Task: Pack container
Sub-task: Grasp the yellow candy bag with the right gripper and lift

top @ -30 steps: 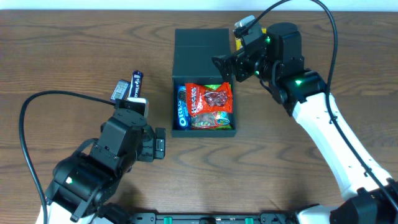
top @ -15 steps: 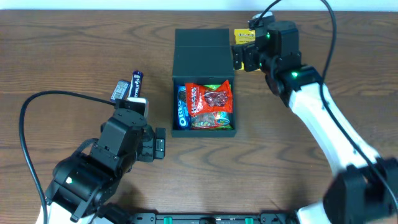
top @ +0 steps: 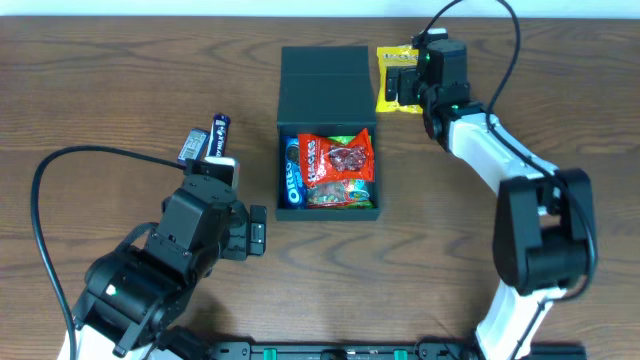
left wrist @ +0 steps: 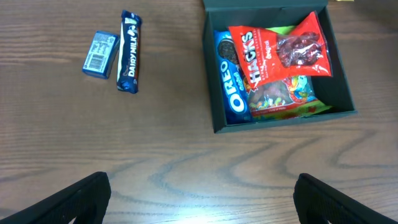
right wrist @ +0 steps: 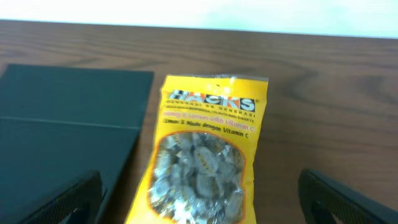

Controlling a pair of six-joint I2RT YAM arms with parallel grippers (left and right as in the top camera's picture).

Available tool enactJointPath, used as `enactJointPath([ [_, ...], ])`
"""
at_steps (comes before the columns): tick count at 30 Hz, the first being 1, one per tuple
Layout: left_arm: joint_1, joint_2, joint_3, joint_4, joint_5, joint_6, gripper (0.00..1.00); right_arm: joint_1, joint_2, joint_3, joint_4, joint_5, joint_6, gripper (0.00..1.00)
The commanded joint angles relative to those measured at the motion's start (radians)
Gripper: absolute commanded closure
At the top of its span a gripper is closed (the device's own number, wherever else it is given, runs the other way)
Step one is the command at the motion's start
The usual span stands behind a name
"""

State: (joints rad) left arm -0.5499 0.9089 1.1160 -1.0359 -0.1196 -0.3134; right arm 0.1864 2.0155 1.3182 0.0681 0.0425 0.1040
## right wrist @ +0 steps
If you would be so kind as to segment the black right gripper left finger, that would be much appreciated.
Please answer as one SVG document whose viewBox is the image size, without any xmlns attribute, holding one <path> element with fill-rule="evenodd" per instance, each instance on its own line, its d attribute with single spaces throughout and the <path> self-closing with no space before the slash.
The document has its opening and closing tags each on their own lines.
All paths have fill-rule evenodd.
<svg viewBox="0 0 398 224">
<path fill-rule="evenodd" d="M 31 205 L 32 211 L 19 223 L 94 223 L 103 200 L 102 185 L 97 170 L 85 172 Z"/>
</svg>

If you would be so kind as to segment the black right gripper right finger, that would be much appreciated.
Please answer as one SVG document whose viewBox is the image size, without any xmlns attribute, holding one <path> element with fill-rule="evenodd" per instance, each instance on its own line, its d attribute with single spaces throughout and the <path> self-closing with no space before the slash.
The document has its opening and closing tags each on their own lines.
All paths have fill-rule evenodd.
<svg viewBox="0 0 398 224">
<path fill-rule="evenodd" d="M 397 211 L 313 169 L 298 178 L 300 207 L 307 223 L 397 223 Z"/>
</svg>

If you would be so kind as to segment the yellow Hacks candy bag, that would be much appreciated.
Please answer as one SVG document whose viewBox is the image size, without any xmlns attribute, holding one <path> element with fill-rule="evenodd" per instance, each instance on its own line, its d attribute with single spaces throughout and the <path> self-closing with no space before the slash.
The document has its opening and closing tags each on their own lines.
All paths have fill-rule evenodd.
<svg viewBox="0 0 398 224">
<path fill-rule="evenodd" d="M 267 78 L 168 75 L 154 147 L 126 223 L 255 223 Z"/>
</svg>

